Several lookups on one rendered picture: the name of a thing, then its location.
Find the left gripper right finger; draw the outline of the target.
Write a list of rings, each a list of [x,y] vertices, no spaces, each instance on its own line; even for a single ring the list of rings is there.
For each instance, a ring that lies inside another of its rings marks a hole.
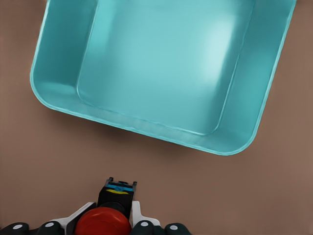
[[[132,223],[132,229],[161,229],[157,219],[142,214],[139,201],[132,202]]]

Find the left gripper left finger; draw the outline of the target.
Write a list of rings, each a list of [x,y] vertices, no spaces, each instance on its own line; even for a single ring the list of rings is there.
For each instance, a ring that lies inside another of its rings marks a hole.
[[[48,221],[47,228],[55,235],[74,235],[78,220],[83,214],[96,208],[95,202],[88,202],[68,217]]]

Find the red push button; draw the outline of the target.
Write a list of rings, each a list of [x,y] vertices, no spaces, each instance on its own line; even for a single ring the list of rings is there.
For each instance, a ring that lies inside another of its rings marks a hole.
[[[98,194],[96,207],[78,219],[74,235],[128,235],[137,182],[129,184],[110,177]]]

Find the blue storage box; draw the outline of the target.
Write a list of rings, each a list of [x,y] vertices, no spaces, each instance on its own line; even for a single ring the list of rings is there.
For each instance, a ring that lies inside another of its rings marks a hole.
[[[229,156],[254,140],[297,0],[47,0],[46,107]]]

